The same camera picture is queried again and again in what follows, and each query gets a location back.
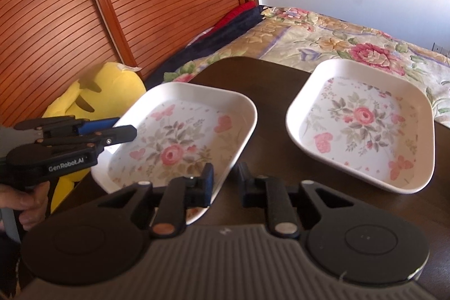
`yellow plush toy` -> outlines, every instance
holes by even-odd
[[[43,117],[74,115],[77,119],[100,120],[122,116],[145,93],[142,80],[131,68],[108,62],[95,65],[70,85],[46,110]],[[51,202],[51,211],[74,188],[89,169],[59,179]]]

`floral bedspread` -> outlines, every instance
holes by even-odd
[[[246,56],[307,72],[324,60],[358,61],[408,80],[428,97],[437,122],[450,128],[450,65],[447,57],[383,31],[300,8],[265,8],[264,20],[222,49],[192,60],[164,81],[189,81],[208,65]]]

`tabletop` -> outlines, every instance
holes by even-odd
[[[294,185],[312,179],[366,203],[386,209],[420,227],[430,243],[430,258],[419,283],[440,300],[450,299],[450,129],[435,123],[436,167],[429,185],[412,195],[383,191],[338,171],[303,153],[285,128],[287,109],[309,73],[246,57],[232,57],[212,64],[191,83],[240,92],[258,110],[256,129],[238,161],[254,175],[282,178]],[[63,211],[104,195],[88,175],[60,205]],[[264,223],[264,211],[244,209],[238,185],[229,177],[214,203],[196,224],[234,225]]]

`floral tray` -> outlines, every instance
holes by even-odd
[[[321,63],[286,116],[307,154],[369,183],[414,193],[434,171],[433,112],[413,84],[351,60]]]
[[[240,93],[187,83],[161,84],[145,93],[116,124],[133,125],[137,138],[105,147],[92,176],[111,193],[142,180],[165,186],[175,177],[198,176],[205,163],[212,163],[214,200],[256,121],[255,105]],[[188,223],[205,211],[188,210]]]

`finger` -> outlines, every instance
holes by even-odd
[[[34,197],[26,192],[15,190],[0,184],[0,207],[14,210],[26,210],[34,205]]]
[[[44,221],[46,218],[46,209],[47,209],[48,199],[46,198],[43,202],[43,205],[36,209],[30,209],[22,212],[19,215],[19,221],[22,224],[25,230],[30,230],[36,224]]]
[[[35,203],[33,207],[31,207],[32,209],[38,208],[42,205],[42,203],[47,199],[49,189],[50,189],[49,181],[39,183],[33,188],[33,192],[31,192],[31,195],[34,198]]]

